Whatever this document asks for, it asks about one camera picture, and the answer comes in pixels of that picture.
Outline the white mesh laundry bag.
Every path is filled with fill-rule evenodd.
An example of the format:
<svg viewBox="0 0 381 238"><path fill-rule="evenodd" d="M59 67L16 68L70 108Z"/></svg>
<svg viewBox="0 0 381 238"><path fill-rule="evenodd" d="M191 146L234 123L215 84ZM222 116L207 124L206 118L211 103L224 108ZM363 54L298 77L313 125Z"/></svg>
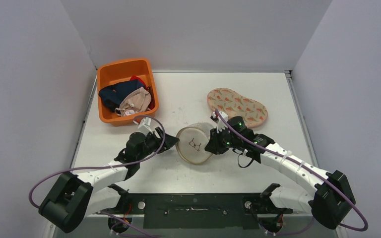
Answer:
<svg viewBox="0 0 381 238"><path fill-rule="evenodd" d="M186 162L194 165L205 163L213 153L205 150L210 140L210 131L214 126L207 122L194 123L180 129L176 135L179 142L176 150Z"/></svg>

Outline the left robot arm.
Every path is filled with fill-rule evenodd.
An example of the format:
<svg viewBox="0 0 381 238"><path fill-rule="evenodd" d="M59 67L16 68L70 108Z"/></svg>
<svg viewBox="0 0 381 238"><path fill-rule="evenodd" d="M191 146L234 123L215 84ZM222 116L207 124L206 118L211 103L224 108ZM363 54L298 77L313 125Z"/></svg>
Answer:
<svg viewBox="0 0 381 238"><path fill-rule="evenodd" d="M126 194L116 183L131 178L142 160L163 153L179 142L157 127L154 132L134 132L118 156L101 169L86 168L73 174L63 172L38 208L41 216L65 233L75 230L88 215L112 209L123 213L128 207Z"/></svg>

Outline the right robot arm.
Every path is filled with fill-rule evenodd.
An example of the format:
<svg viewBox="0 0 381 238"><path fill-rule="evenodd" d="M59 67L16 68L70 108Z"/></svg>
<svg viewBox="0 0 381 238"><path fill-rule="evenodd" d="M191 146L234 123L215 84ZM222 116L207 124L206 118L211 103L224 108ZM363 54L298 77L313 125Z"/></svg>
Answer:
<svg viewBox="0 0 381 238"><path fill-rule="evenodd" d="M278 208L312 214L328 229L336 229L356 201L347 176L336 170L317 168L285 150L272 138L247 128L242 117L227 118L224 112L213 112L217 126L210 130L207 152L222 155L228 150L250 158L280 172L294 181L303 192L271 184L262 194L260 205L265 212Z"/></svg>

